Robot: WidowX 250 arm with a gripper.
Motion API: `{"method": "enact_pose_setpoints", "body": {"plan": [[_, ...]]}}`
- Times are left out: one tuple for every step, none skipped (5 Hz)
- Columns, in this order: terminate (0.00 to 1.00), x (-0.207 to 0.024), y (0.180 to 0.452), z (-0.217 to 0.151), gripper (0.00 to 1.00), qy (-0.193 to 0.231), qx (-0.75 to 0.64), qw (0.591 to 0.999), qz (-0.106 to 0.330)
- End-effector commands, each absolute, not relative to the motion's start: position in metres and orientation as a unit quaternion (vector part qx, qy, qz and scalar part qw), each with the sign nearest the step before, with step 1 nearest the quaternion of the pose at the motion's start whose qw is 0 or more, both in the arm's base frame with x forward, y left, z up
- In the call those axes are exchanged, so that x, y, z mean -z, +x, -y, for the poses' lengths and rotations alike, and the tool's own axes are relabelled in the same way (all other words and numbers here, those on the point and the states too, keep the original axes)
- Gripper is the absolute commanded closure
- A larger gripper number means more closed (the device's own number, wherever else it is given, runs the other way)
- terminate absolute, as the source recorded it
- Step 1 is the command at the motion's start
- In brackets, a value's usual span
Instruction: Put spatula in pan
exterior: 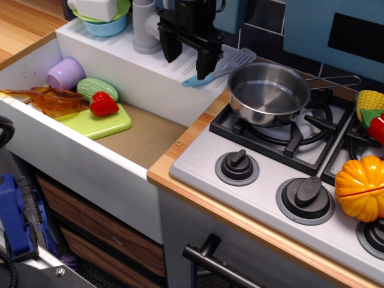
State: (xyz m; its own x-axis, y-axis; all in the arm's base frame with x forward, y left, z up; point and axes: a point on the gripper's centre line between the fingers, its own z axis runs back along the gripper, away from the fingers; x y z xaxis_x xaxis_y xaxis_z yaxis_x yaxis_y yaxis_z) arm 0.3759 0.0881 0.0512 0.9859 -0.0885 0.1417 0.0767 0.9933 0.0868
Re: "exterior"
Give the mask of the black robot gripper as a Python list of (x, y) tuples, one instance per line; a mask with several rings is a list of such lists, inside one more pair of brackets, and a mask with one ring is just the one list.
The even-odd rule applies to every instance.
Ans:
[(174, 9), (159, 8), (158, 30), (161, 47), (168, 63), (182, 53), (183, 45), (198, 51), (197, 79), (203, 80), (214, 72), (222, 58), (224, 43), (214, 27), (215, 1), (175, 1)]

